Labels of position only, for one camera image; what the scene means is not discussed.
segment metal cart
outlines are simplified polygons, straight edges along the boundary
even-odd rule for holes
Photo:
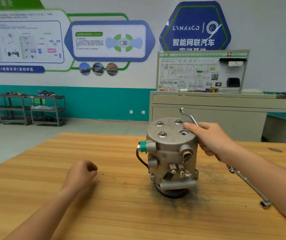
[[[31,110],[30,106],[25,106],[24,98],[27,95],[7,95],[7,94],[0,94],[0,98],[4,99],[4,105],[0,105],[0,122],[3,124],[9,123],[22,123],[24,125],[29,125],[32,123],[32,119],[26,116],[26,111]],[[21,101],[20,106],[16,106],[12,104],[12,99],[19,99]],[[7,116],[1,115],[1,111],[6,111]],[[15,111],[21,111],[23,113],[23,118],[19,116],[15,116]]]
[[[64,125],[66,122],[66,118],[60,118],[59,113],[66,110],[66,103],[65,103],[65,96],[37,96],[32,95],[30,98],[33,99],[33,104],[35,106],[35,99],[40,99],[40,105],[43,105],[42,99],[49,99],[54,101],[54,109],[38,109],[38,108],[32,108],[31,107],[31,114],[32,114],[32,122],[33,124],[40,125],[40,124],[48,124],[48,125],[57,125],[58,127],[61,125]],[[64,107],[58,107],[57,100],[63,99],[64,100]],[[33,116],[33,111],[35,112],[41,112],[41,118],[36,117],[36,119]],[[48,117],[44,116],[44,112],[54,112],[56,114],[56,121],[49,121]]]

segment wooden tabletop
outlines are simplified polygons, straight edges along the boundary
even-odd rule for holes
[[[61,188],[74,162],[88,159],[98,166],[97,185],[73,202],[53,239],[286,239],[286,218],[259,207],[250,186],[201,150],[197,189],[176,200],[161,196],[135,156],[143,140],[63,133],[0,164],[0,239]],[[240,144],[286,167],[286,144]]]

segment hand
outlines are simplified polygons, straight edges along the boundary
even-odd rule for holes
[[[198,122],[198,125],[184,123],[184,127],[199,138],[201,149],[208,156],[226,155],[237,144],[216,123]]]
[[[62,189],[78,194],[82,189],[89,187],[97,175],[97,166],[91,161],[79,161],[72,165],[67,172]]]

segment blue banner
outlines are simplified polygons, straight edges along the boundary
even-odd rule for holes
[[[19,73],[44,73],[45,68],[38,65],[0,65],[0,72],[19,72]]]
[[[165,51],[224,50],[230,41],[223,11],[215,1],[179,3],[160,35]]]

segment cabinet drawer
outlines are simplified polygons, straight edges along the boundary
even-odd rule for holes
[[[218,123],[235,141],[261,141],[266,119],[264,112],[208,109],[184,109],[184,111],[191,114],[198,122]],[[179,108],[153,107],[153,121],[169,117],[189,120],[181,116]]]

